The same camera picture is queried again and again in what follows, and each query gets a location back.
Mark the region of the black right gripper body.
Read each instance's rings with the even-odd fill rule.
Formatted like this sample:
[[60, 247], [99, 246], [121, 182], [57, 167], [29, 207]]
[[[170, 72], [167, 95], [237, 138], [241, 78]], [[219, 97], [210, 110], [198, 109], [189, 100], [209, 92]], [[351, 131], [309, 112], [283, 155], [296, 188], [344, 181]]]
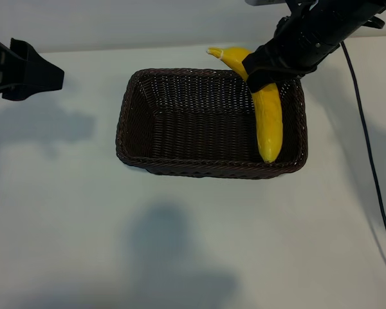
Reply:
[[274, 66], [293, 74], [307, 74], [340, 44], [339, 6], [290, 6], [270, 40]]

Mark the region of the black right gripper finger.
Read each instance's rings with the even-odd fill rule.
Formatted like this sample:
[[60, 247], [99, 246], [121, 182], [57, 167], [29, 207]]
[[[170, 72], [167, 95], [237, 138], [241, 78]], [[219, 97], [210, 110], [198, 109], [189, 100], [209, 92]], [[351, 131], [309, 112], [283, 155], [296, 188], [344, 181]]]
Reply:
[[280, 54], [275, 40], [259, 46], [253, 53], [250, 53], [242, 61], [248, 76], [258, 71], [273, 71], [279, 73], [296, 74], [296, 70], [287, 65]]
[[304, 69], [267, 67], [256, 69], [247, 78], [247, 86], [251, 93], [257, 93], [269, 84], [276, 84], [287, 80], [301, 79], [316, 70], [316, 66]]

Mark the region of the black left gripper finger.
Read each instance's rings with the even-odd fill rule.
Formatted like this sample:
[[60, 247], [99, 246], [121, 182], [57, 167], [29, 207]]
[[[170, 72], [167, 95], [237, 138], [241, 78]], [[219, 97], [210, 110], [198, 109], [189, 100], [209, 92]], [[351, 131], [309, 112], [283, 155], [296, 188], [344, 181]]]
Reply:
[[16, 63], [39, 62], [41, 57], [29, 43], [11, 38], [10, 51]]
[[46, 60], [21, 61], [5, 71], [4, 80], [3, 99], [26, 100], [38, 93], [61, 90], [64, 71]]

